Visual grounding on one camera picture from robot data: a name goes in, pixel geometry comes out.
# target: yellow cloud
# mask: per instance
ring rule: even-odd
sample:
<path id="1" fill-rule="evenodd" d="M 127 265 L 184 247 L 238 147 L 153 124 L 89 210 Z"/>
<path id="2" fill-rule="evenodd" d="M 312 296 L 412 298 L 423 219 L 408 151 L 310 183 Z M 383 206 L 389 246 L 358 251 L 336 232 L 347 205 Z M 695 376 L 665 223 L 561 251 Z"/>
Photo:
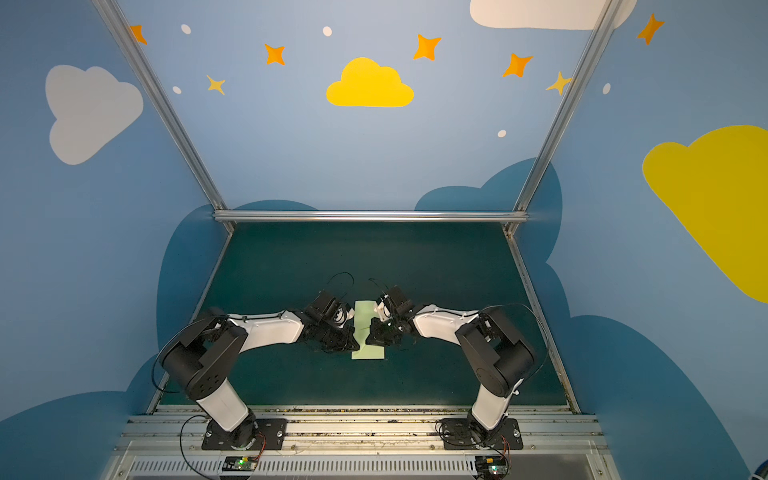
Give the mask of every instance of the yellow cloud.
<path id="1" fill-rule="evenodd" d="M 413 90 L 394 68 L 361 57 L 344 67 L 341 81 L 328 87 L 326 97 L 340 107 L 405 107 L 413 100 Z"/>
<path id="2" fill-rule="evenodd" d="M 730 281 L 768 303 L 768 131 L 736 125 L 658 145 L 643 174 Z"/>

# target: light green foam block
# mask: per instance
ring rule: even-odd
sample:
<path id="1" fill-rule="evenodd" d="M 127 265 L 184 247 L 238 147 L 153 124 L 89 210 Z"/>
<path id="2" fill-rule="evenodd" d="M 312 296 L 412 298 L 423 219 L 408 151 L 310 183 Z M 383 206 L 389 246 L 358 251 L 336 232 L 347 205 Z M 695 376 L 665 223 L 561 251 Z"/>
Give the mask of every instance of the light green foam block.
<path id="1" fill-rule="evenodd" d="M 355 340 L 360 350 L 352 352 L 352 360 L 381 360 L 384 359 L 384 347 L 366 345 L 366 338 L 371 331 L 371 319 L 374 317 L 376 302 L 373 300 L 358 300 L 355 302 Z"/>

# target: dark green table surface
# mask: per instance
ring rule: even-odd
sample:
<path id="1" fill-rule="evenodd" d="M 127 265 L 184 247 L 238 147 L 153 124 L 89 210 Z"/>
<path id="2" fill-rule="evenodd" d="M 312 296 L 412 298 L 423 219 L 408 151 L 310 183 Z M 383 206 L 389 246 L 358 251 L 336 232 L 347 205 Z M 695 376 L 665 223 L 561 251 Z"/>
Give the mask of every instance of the dark green table surface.
<path id="1" fill-rule="evenodd" d="M 350 272 L 326 282 L 334 273 Z M 415 303 L 476 310 L 528 305 L 498 223 L 242 223 L 237 226 L 204 308 L 272 313 L 303 308 L 327 288 L 345 300 L 375 300 L 368 281 L 400 285 Z M 535 319 L 505 307 L 546 357 Z M 351 360 L 314 343 L 272 345 L 240 355 L 230 381 L 251 405 L 471 405 L 479 383 L 461 348 L 420 339 L 386 349 L 384 360 Z M 173 383 L 169 389 L 178 387 Z M 565 405 L 549 360 L 513 398 L 518 405 Z M 190 403 L 165 394 L 163 404 Z"/>

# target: red wire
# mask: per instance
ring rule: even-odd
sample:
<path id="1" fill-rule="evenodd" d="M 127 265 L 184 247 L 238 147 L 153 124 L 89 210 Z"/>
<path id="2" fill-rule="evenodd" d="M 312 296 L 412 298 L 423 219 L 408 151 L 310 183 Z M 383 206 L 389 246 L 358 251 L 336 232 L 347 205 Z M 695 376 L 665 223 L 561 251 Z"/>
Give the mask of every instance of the red wire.
<path id="1" fill-rule="evenodd" d="M 502 457 L 504 457 L 504 461 L 507 463 L 507 473 L 504 474 L 504 476 L 509 475 L 509 462 L 512 454 L 512 448 L 509 445 L 509 442 L 507 442 L 507 439 L 502 435 L 502 440 L 504 441 L 504 450 L 502 452 Z"/>
<path id="2" fill-rule="evenodd" d="M 266 447 L 266 437 L 263 433 L 259 432 L 259 437 L 262 439 L 261 443 L 261 452 L 259 452 L 259 456 L 256 457 L 256 465 L 259 465 L 259 460 L 261 460 L 261 454 L 264 453 L 264 448 Z"/>

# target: orange star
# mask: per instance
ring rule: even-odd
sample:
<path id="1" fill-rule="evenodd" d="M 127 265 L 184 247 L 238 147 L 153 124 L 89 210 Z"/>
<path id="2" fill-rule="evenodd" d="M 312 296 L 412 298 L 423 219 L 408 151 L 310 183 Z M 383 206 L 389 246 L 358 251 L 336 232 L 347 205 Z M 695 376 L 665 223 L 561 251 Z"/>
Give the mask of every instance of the orange star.
<path id="1" fill-rule="evenodd" d="M 147 44 L 147 41 L 144 40 L 144 36 L 141 34 L 141 25 L 135 25 L 131 27 L 131 31 L 134 33 L 134 37 L 136 37 L 136 41 L 139 41 L 144 45 Z"/>
<path id="2" fill-rule="evenodd" d="M 530 62 L 532 58 L 533 57 L 520 58 L 513 53 L 512 61 L 509 62 L 509 68 L 507 68 L 507 71 L 504 72 L 502 77 L 506 77 L 507 75 L 517 75 L 522 77 L 526 64 Z"/>
<path id="3" fill-rule="evenodd" d="M 285 62 L 283 61 L 283 50 L 285 47 L 277 47 L 273 48 L 264 44 L 266 47 L 267 52 L 267 58 L 266 58 L 266 64 L 269 65 L 270 63 L 279 63 L 281 65 L 285 65 Z"/>
<path id="4" fill-rule="evenodd" d="M 419 50 L 416 50 L 416 55 L 413 55 L 413 59 L 416 60 L 417 58 L 427 57 L 434 61 L 435 47 L 437 46 L 437 42 L 441 40 L 442 38 L 433 38 L 430 40 L 429 38 L 424 38 L 419 35 Z"/>
<path id="5" fill-rule="evenodd" d="M 661 28 L 662 25 L 664 25 L 664 22 L 659 22 L 654 14 L 650 14 L 648 25 L 645 25 L 645 28 L 643 28 L 643 31 L 641 31 L 637 37 L 644 39 L 645 44 L 649 45 L 650 41 L 653 40 L 654 35 L 656 34 L 656 30 Z"/>

